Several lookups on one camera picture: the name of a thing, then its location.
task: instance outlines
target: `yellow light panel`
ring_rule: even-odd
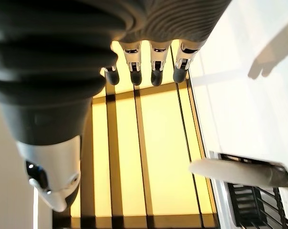
[[[154,215],[198,214],[176,91],[141,103]]]
[[[71,217],[79,218],[81,216],[81,186],[79,185],[78,193],[74,203],[70,208]]]
[[[94,205],[97,217],[111,216],[107,111],[105,97],[93,99]]]
[[[116,96],[123,215],[143,216],[146,212],[133,94]]]
[[[193,120],[192,108],[191,108],[191,104],[189,101],[187,88],[185,87],[183,89],[180,89],[179,93],[180,93],[181,106],[183,110],[185,129],[186,129],[191,159],[192,161],[199,160],[201,159],[201,154],[200,154],[199,143],[197,139],[195,123]],[[201,212],[204,214],[213,213],[211,202],[210,202],[210,196],[208,192],[208,187],[206,183],[206,178],[203,176],[195,175],[195,181],[197,184],[197,191],[198,191]]]

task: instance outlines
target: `black rubber fingertip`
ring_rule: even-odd
[[[117,69],[115,71],[105,72],[105,77],[111,85],[117,85],[120,81],[119,72]]]
[[[134,86],[139,86],[142,82],[141,71],[130,72],[130,78],[131,78],[131,82],[133,83]]]
[[[152,71],[151,82],[153,86],[155,87],[160,86],[162,83],[162,78],[163,78],[163,71],[159,70]]]
[[[187,72],[187,70],[185,70],[185,69],[175,67],[174,75],[173,75],[174,82],[175,83],[182,83],[186,78],[186,72]]]

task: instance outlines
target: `robotic hand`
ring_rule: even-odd
[[[83,126],[92,96],[119,83],[119,41],[139,85],[141,41],[150,41],[151,81],[162,82],[170,43],[180,39],[182,82],[230,0],[0,0],[0,105],[29,183],[55,211],[74,202]]]

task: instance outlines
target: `metal vent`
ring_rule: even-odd
[[[241,163],[268,164],[267,162],[221,155],[222,160]],[[234,213],[235,225],[245,229],[288,229],[288,219],[278,188],[263,189],[226,183]]]

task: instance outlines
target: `white surface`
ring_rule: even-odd
[[[288,0],[233,0],[190,73],[207,151],[288,171]]]
[[[0,229],[33,228],[33,188],[0,112]]]

